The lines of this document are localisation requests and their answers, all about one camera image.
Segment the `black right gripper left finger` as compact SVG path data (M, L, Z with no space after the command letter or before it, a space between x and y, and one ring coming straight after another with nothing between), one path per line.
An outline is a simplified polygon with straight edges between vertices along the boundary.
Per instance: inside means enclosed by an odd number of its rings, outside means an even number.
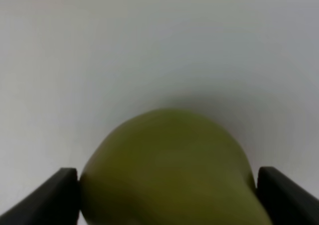
M2 225L76 225L80 189L75 168L61 168L0 216Z

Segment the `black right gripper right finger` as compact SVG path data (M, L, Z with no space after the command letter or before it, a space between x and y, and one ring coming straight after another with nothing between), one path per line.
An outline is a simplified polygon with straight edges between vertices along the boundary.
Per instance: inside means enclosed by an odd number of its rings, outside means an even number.
M317 225L319 200L274 167L261 167L257 196L274 225Z

